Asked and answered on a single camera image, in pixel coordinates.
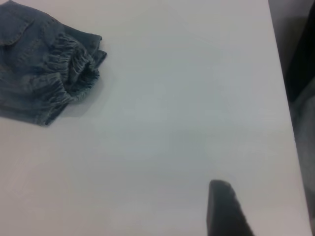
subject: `gathered fabric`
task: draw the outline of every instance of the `gathered fabric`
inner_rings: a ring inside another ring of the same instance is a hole
[[[13,1],[0,5],[0,116],[51,124],[98,80],[101,40]]]

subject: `denim garment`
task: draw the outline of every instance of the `denim garment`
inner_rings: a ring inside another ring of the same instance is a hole
[[[51,124],[97,81],[100,41],[36,9],[0,5],[0,116]]]

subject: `white table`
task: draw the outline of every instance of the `white table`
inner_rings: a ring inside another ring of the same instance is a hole
[[[311,235],[267,0],[18,2],[109,56],[50,127],[0,119],[2,236],[204,236],[213,178],[256,236]]]

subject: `black object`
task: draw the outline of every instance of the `black object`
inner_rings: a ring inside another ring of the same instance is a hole
[[[284,79],[287,98],[294,102],[315,77],[315,4],[312,5],[292,61]]]
[[[208,236],[254,236],[231,185],[222,180],[210,182]]]

